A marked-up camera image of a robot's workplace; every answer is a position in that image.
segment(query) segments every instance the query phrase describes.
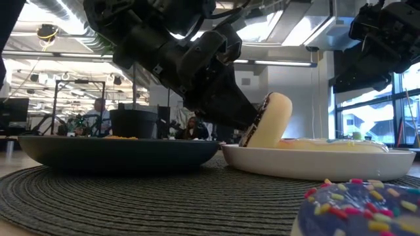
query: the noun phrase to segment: pipe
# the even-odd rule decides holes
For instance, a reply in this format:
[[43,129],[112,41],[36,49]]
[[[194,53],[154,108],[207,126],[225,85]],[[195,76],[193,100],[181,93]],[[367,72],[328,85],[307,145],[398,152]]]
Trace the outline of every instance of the pipe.
[[90,48],[93,52],[104,52],[106,46],[100,41],[100,39],[95,37],[95,31],[88,25],[87,17],[80,1],[30,0],[29,2],[61,19],[62,24],[60,25],[60,28],[62,28],[66,33],[87,37],[78,38],[77,40]]

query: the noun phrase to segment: white bowl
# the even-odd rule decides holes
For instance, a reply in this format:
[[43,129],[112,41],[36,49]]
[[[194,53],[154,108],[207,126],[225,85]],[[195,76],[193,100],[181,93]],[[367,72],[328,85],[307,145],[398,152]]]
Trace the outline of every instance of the white bowl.
[[222,146],[226,162],[239,170],[284,178],[348,181],[351,178],[395,180],[408,173],[415,153],[306,151]]

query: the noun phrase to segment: computer monitor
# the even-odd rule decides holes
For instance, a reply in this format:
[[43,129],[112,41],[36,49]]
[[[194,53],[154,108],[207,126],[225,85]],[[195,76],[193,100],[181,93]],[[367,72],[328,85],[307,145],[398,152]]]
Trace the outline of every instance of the computer monitor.
[[29,98],[0,98],[0,130],[26,129],[28,108]]

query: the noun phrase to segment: woven placemat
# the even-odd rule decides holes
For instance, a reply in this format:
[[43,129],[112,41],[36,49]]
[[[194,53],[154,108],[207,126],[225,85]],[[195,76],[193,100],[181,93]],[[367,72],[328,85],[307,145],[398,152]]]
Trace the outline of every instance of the woven placemat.
[[35,167],[0,179],[0,217],[41,235],[289,235],[303,194],[319,185],[234,170],[221,156],[170,176]]

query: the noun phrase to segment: lamp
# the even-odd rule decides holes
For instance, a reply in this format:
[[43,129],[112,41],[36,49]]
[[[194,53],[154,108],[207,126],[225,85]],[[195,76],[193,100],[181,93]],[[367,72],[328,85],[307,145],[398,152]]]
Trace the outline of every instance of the lamp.
[[38,79],[39,79],[39,75],[37,75],[37,74],[31,74],[30,80],[32,82],[38,82]]
[[122,84],[121,76],[114,76],[114,84],[115,85],[121,85]]

